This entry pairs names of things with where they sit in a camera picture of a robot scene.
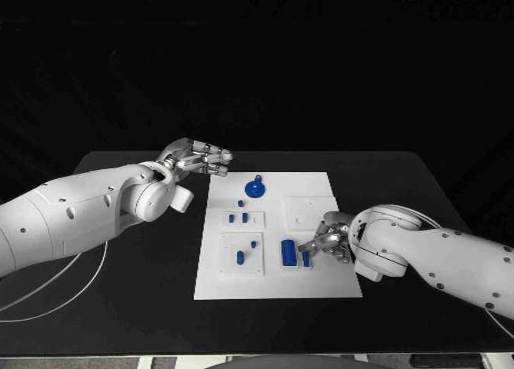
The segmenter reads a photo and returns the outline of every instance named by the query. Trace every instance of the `small blue piece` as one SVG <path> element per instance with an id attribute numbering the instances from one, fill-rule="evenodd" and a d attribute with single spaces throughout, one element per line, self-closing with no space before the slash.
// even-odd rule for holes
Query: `small blue piece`
<path id="1" fill-rule="evenodd" d="M 237 252 L 237 264 L 239 265 L 243 264 L 243 252 L 242 251 Z"/>
<path id="2" fill-rule="evenodd" d="M 250 181 L 245 187 L 246 195 L 250 198 L 259 198 L 265 194 L 265 185 L 262 184 L 262 177 L 258 175 L 255 181 Z"/>
<path id="3" fill-rule="evenodd" d="M 298 260 L 295 259 L 295 245 L 292 240 L 281 241 L 281 257 L 285 267 L 295 267 Z"/>
<path id="4" fill-rule="evenodd" d="M 310 252 L 304 251 L 301 257 L 304 258 L 304 267 L 310 267 Z"/>

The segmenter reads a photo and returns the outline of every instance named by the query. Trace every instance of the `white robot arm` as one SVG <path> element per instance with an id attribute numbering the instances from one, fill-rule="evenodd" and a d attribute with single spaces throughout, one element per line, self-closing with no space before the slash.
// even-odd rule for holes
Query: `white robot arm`
<path id="1" fill-rule="evenodd" d="M 214 163 L 232 159 L 229 150 L 181 138 L 155 161 L 57 178 L 0 205 L 0 277 L 99 246 L 168 206 L 183 213 L 194 195 L 178 181 L 190 171 L 225 176 Z"/>
<path id="2" fill-rule="evenodd" d="M 323 249 L 372 281 L 402 277 L 410 264 L 434 287 L 514 320 L 514 249 L 448 228 L 421 231 L 421 217 L 396 205 L 379 205 L 357 216 L 324 215 L 315 239 L 299 251 Z"/>

